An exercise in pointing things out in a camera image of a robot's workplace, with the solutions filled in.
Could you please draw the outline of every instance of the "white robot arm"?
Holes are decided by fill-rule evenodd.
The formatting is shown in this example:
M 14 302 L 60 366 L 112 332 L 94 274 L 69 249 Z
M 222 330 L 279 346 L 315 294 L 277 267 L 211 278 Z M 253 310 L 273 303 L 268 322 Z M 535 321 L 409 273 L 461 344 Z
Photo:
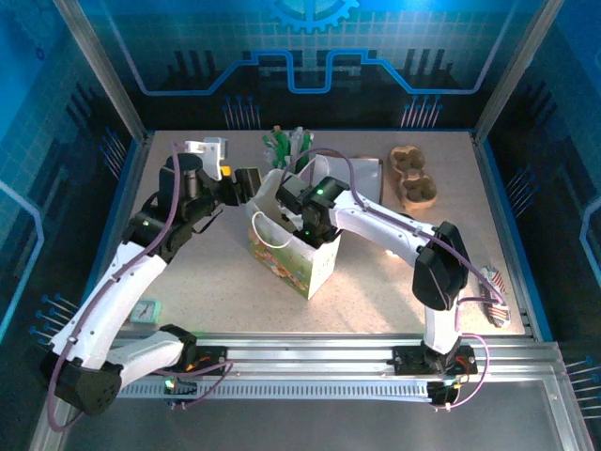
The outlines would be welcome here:
M 285 210 L 302 219 L 302 228 L 295 235 L 314 247 L 347 230 L 392 250 L 413 268 L 413 294 L 425 308 L 424 359 L 434 371 L 445 373 L 455 364 L 460 344 L 456 301 L 469 272 L 425 237 L 437 237 L 468 260 L 459 231 L 447 222 L 440 226 L 420 223 L 354 195 L 349 188 L 331 177 L 314 187 L 290 176 L 283 180 L 276 197 Z
M 209 177 L 203 170 L 201 158 L 190 152 L 179 154 L 176 220 L 152 253 L 122 273 L 119 270 L 123 265 L 153 242 L 165 226 L 175 185 L 172 159 L 167 160 L 162 168 L 159 191 L 131 219 L 124 241 L 118 246 L 115 258 L 95 290 L 69 324 L 52 338 L 50 346 L 34 351 L 36 370 L 48 383 L 58 356 L 67 351 L 68 343 L 72 345 L 60 370 L 55 394 L 89 415 L 104 412 L 120 388 L 159 369 L 167 368 L 174 372 L 198 369 L 200 347 L 196 347 L 195 336 L 174 325 L 161 327 L 152 336 L 123 348 L 111 350 L 111 346 L 140 296 L 192 237 L 193 226 L 212 215 L 221 203 L 245 203 L 256 194 L 260 184 L 256 170 L 239 169 L 235 180 L 222 177 L 218 169 L 212 170 L 211 174 L 220 173 L 219 179 L 215 179 L 214 175 Z M 340 180 L 332 178 L 325 178 L 313 187 L 291 176 L 284 180 L 276 197 L 285 209 L 301 217 L 302 229 L 297 235 L 315 248 L 347 230 L 391 249 L 413 268 L 413 293 L 425 307 L 424 351 L 416 365 L 404 364 L 407 368 L 405 374 L 410 374 L 410 371 L 417 371 L 417 374 L 446 373 L 454 366 L 459 349 L 460 334 L 455 329 L 456 297 L 467 283 L 468 271 L 436 244 L 382 219 L 378 213 L 393 217 L 397 223 L 437 235 L 467 258 L 456 227 L 449 223 L 438 227 L 419 223 L 376 204 L 370 204 L 368 210 L 357 202 L 348 188 Z M 121 274 L 117 280 L 116 272 Z M 81 331 L 73 331 L 82 312 L 108 279 L 114 279 L 114 283 L 95 301 L 97 303 Z

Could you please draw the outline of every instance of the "white gift bag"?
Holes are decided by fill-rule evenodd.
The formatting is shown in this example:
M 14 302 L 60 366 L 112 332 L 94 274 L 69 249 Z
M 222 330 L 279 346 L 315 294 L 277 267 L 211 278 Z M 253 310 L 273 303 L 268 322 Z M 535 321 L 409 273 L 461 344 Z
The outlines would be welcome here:
M 283 172 L 271 170 L 256 196 L 246 204 L 251 253 L 286 284 L 310 299 L 334 271 L 340 237 L 315 249 L 293 236 L 296 228 L 293 222 L 282 218 L 275 199 Z

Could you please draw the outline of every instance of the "bag handle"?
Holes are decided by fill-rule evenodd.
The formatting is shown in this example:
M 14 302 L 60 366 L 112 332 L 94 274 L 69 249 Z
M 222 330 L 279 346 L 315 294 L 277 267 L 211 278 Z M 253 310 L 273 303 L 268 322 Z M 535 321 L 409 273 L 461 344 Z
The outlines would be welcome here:
M 256 219 L 256 217 L 259 214 L 262 214 L 263 216 L 265 216 L 265 213 L 263 211 L 259 210 L 259 211 L 255 211 L 253 214 L 253 217 L 251 218 L 251 226 L 253 226 L 254 234 L 256 235 L 257 238 L 259 238 L 259 241 L 261 241 L 263 244 L 265 244 L 267 247 L 270 247 L 271 249 L 284 249 L 286 246 L 288 246 L 288 244 L 290 244 L 290 242 L 294 238 L 293 234 L 290 234 L 290 239 L 288 241 L 286 241 L 284 244 L 280 244 L 280 245 L 269 244 L 268 242 L 266 242 L 265 240 L 263 240 L 261 238 L 258 230 L 256 229 L 256 224 L 254 223 L 254 220 Z

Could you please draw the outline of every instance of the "gear logo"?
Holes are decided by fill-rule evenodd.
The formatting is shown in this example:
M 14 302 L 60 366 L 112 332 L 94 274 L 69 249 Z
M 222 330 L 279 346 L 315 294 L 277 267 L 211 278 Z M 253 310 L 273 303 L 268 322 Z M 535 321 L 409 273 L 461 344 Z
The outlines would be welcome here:
M 271 17 L 279 19 L 281 26 L 304 29 L 311 33 L 326 31 L 326 25 L 338 26 L 348 11 L 359 6 L 357 0 L 269 0 Z

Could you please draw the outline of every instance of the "metal floor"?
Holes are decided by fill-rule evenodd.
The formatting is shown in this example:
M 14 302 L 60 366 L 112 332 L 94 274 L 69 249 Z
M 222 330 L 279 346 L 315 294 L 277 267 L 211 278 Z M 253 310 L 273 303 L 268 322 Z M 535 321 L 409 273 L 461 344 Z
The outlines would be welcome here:
M 119 399 L 70 433 L 67 451 L 523 451 L 563 449 L 543 383 L 488 383 L 452 411 L 394 401 L 209 400 L 172 412 Z

